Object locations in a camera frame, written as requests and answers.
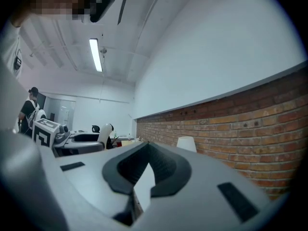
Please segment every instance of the fluorescent light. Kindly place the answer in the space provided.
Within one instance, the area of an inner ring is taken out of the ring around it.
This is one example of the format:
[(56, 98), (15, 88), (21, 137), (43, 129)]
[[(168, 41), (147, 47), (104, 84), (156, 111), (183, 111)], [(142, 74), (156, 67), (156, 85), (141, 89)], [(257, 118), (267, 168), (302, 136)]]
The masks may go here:
[(91, 51), (92, 51), (92, 56), (93, 56), (93, 60), (95, 63), (95, 67), (96, 70), (98, 72), (102, 72), (102, 64), (101, 64), (101, 59), (100, 59), (100, 53), (98, 51), (98, 40), (97, 38), (91, 38), (90, 39), (90, 47), (91, 47)]

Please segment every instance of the baseball cap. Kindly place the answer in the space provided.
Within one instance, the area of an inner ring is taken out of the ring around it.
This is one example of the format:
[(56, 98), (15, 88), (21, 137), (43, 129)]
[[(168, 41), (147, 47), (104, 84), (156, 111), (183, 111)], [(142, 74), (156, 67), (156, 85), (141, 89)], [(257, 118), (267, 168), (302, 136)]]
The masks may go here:
[(29, 93), (38, 93), (38, 89), (36, 87), (32, 87), (31, 90), (28, 91)]

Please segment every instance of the red brick wall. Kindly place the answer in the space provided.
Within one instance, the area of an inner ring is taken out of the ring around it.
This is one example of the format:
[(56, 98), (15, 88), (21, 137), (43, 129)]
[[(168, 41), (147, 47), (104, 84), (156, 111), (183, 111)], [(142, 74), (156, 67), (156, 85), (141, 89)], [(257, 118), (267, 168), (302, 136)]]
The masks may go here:
[(308, 140), (308, 76), (302, 69), (235, 95), (138, 119), (137, 137), (176, 146), (193, 136), (274, 199), (288, 190)]

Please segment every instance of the black rubber pad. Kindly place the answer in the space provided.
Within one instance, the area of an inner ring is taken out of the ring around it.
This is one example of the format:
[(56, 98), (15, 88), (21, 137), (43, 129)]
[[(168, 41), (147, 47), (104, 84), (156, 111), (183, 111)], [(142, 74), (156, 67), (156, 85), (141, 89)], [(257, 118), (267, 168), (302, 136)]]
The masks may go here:
[(67, 170), (71, 170), (71, 169), (81, 167), (81, 166), (84, 166), (84, 165), (85, 165), (84, 163), (78, 162), (78, 163), (63, 165), (63, 166), (60, 166), (60, 168), (62, 169), (62, 171), (67, 171)]
[(242, 222), (258, 213), (252, 203), (230, 182), (217, 186)]

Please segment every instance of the white sleeve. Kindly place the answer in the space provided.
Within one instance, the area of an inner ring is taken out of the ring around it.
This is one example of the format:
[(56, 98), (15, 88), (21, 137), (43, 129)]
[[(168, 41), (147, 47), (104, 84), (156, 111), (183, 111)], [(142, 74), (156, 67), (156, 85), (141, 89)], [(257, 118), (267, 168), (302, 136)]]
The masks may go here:
[(0, 58), (17, 79), (22, 68), (19, 32), (20, 27), (14, 27), (8, 20), (0, 33)]

